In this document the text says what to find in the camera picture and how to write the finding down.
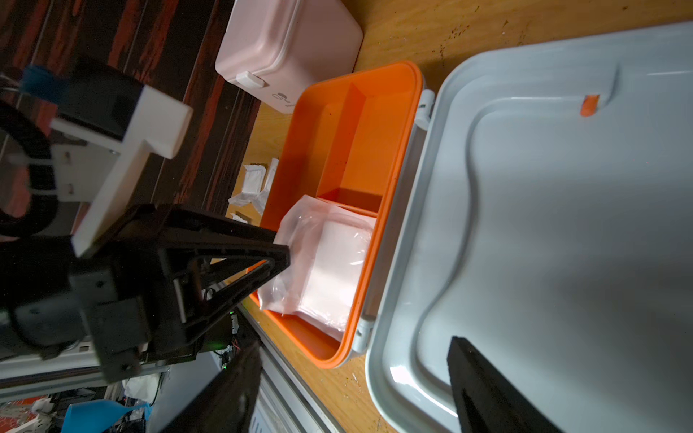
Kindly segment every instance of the pink plastic container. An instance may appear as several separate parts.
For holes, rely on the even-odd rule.
[[[224,79],[282,113],[353,71],[363,32],[340,0],[236,0],[216,59]]]

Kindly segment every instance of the orange box compartment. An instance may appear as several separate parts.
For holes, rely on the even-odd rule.
[[[260,225],[278,230],[303,195],[376,217],[341,343],[296,316],[265,311],[324,369],[351,353],[422,90],[419,68],[399,62],[312,85],[295,107]],[[257,293],[251,298],[259,304]]]

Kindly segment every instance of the box lid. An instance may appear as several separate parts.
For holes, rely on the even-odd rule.
[[[690,53],[684,23],[448,76],[366,361],[398,431],[460,430],[453,336],[561,431],[690,428]]]
[[[262,73],[282,56],[301,0],[236,0],[216,70],[227,81]]]

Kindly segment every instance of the white plastic piece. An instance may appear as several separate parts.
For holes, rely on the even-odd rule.
[[[262,78],[255,76],[249,71],[239,73],[236,76],[236,81],[248,89],[262,89],[265,86],[265,81]]]
[[[371,341],[371,333],[373,332],[373,326],[375,326],[375,320],[368,320],[361,317],[358,320],[358,325],[356,326],[356,334],[353,336],[353,341],[351,343],[351,350],[356,353],[365,353],[368,349],[368,343]]]
[[[31,413],[37,415],[39,413],[50,414],[53,411],[53,406],[54,404],[51,403],[50,398],[40,398],[31,405]]]
[[[180,149],[193,109],[145,86],[120,146],[120,157],[72,236],[77,257],[125,211],[151,152],[172,159]]]
[[[274,182],[274,175],[277,173],[277,167],[279,167],[279,160],[277,158],[272,158],[270,162],[270,169],[267,170],[267,179],[265,180],[265,186],[262,191],[252,200],[253,207],[262,216],[265,213],[265,206],[267,206],[267,198],[270,196],[270,189],[272,189],[272,182]]]
[[[105,136],[104,134],[94,130],[90,130],[87,127],[66,121],[63,118],[54,118],[51,121],[51,129],[60,131],[68,136],[82,139],[88,143],[94,143],[102,148],[107,148],[115,152],[120,152],[123,147],[123,144],[116,139],[112,139],[109,136]]]
[[[419,99],[419,108],[416,109],[414,123],[424,131],[428,131],[431,123],[431,112],[435,103],[435,92],[431,89],[424,89]]]
[[[123,390],[126,397],[154,403],[159,389],[160,374],[148,374],[123,380]]]
[[[234,206],[245,206],[258,196],[262,189],[262,182],[267,174],[267,168],[259,164],[244,165],[245,176],[240,193],[229,198],[229,204]]]
[[[93,202],[118,160],[112,150],[93,143],[53,144],[51,156],[61,202]]]

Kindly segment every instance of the cable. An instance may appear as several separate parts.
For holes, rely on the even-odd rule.
[[[0,100],[0,128],[4,129],[32,160],[51,159],[51,143],[44,133],[12,105]],[[0,234],[22,238],[37,233],[53,221],[58,213],[58,197],[41,194],[55,191],[55,175],[52,165],[29,164],[29,186],[37,193],[24,216],[13,217],[0,211]]]

